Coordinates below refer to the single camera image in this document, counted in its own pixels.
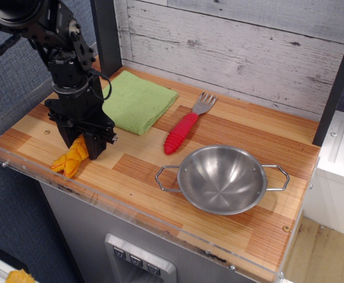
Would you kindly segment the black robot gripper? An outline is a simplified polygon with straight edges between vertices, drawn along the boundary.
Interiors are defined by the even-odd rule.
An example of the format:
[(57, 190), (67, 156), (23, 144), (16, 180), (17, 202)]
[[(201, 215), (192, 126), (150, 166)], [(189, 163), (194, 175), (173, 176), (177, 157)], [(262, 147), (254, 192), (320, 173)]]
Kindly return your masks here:
[(52, 86), (58, 98), (49, 98), (44, 103), (49, 109), (49, 119), (57, 124), (68, 148), (83, 134), (89, 158), (96, 160), (107, 143), (117, 141), (115, 124), (102, 109), (104, 96), (99, 77), (89, 75), (80, 88)]

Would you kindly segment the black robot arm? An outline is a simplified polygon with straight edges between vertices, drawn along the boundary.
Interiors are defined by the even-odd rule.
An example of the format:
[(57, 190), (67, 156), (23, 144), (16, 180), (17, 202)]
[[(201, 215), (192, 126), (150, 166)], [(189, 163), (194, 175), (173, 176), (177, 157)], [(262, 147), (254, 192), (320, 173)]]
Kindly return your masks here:
[(81, 26), (62, 1), (0, 1), (0, 31), (11, 35), (0, 45), (0, 56), (20, 38), (29, 40), (51, 73), (57, 99), (47, 99), (49, 119), (57, 124), (67, 147), (82, 136), (90, 159), (115, 143), (115, 123), (104, 113), (101, 79), (92, 67), (94, 51)]

